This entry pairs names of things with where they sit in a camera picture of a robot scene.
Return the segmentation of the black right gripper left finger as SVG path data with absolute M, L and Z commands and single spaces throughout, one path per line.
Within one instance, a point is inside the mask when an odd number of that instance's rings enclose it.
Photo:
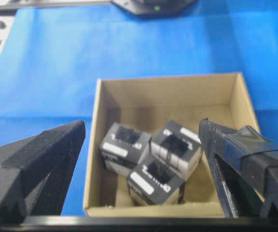
M 0 146 L 0 224 L 59 215 L 84 140 L 76 120 Z

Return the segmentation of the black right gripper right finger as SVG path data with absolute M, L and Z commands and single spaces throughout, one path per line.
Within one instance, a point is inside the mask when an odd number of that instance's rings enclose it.
M 278 217 L 278 143 L 202 119 L 199 139 L 226 217 Z

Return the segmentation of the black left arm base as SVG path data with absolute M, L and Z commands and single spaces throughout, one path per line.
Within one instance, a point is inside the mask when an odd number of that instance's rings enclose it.
M 181 12 L 195 0 L 111 0 L 118 7 L 138 16 L 174 15 Z

